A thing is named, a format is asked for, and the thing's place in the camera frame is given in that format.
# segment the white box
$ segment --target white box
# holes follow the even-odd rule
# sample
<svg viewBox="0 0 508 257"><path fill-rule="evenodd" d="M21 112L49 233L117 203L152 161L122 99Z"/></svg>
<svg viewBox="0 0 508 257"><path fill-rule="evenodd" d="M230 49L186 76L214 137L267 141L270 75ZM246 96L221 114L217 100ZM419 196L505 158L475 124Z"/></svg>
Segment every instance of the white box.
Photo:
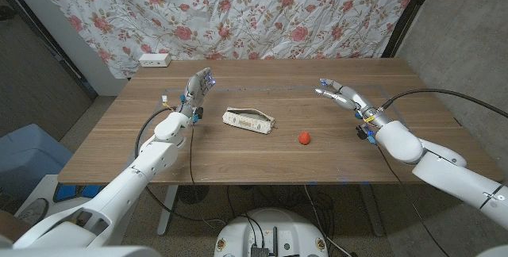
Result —
<svg viewBox="0 0 508 257"><path fill-rule="evenodd" d="M169 54L143 54L140 58L142 67L167 67L170 62Z"/></svg>

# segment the blue bin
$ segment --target blue bin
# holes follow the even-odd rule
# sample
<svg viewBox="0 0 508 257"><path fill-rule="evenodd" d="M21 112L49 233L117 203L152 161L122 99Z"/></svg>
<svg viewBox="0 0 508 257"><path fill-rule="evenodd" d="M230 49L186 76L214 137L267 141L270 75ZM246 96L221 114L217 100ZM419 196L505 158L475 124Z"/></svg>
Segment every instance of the blue bin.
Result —
<svg viewBox="0 0 508 257"><path fill-rule="evenodd" d="M72 153L35 124L0 138L0 188L25 200L45 175L58 174Z"/></svg>

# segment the tabletop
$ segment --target tabletop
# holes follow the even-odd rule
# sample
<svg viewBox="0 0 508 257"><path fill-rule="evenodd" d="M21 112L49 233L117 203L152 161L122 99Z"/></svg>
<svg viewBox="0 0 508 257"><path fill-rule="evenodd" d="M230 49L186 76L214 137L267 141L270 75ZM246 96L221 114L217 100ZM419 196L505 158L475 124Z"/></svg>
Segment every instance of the tabletop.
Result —
<svg viewBox="0 0 508 257"><path fill-rule="evenodd" d="M173 61L141 68L95 125L58 176L62 183L107 184L133 160L140 127L161 107L161 95L179 104L188 79L211 67L217 81L194 127L192 171L196 184L396 183L378 149L360 140L354 112L319 97L320 78L351 86L375 105L405 90L425 88L402 59L263 59ZM253 108L275 118L264 135L226 125L227 107ZM387 109L416 136L461 154L468 168L496 181L502 172L433 94L413 94ZM160 114L144 138L167 116ZM298 135L308 132L307 145ZM191 130L185 133L191 137ZM190 140L176 162L152 183L191 184ZM420 182L412 166L389 157L404 182Z"/></svg>

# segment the red object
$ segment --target red object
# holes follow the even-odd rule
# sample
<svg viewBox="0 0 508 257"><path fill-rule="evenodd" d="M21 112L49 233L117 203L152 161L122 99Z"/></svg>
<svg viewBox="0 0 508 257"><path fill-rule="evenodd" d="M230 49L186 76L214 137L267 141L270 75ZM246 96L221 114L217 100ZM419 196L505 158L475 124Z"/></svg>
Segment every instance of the red object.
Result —
<svg viewBox="0 0 508 257"><path fill-rule="evenodd" d="M307 145L310 142L310 135L308 132L302 132L300 136L298 136L298 141L300 143Z"/></svg>

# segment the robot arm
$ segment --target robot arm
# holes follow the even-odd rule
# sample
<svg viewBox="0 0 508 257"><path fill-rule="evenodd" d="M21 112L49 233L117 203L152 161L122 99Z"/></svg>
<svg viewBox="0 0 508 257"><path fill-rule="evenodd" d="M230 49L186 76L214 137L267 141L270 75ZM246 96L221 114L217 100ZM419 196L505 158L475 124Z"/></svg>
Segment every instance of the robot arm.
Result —
<svg viewBox="0 0 508 257"><path fill-rule="evenodd" d="M14 249L27 247L98 247L108 244L120 219L148 183L168 169L186 142L183 131L191 125L196 107L215 84L210 69L192 76L179 112L170 113L142 146L139 156L100 193L75 208L43 219L27 231Z"/></svg>
<svg viewBox="0 0 508 257"><path fill-rule="evenodd" d="M337 93L316 89L339 106L357 111L364 121L377 127L376 141L402 163L413 164L413 174L424 182L479 209L508 230L508 188L466 168L466 160L454 151L419 139L400 121L392 121L352 88L331 79L320 79Z"/></svg>

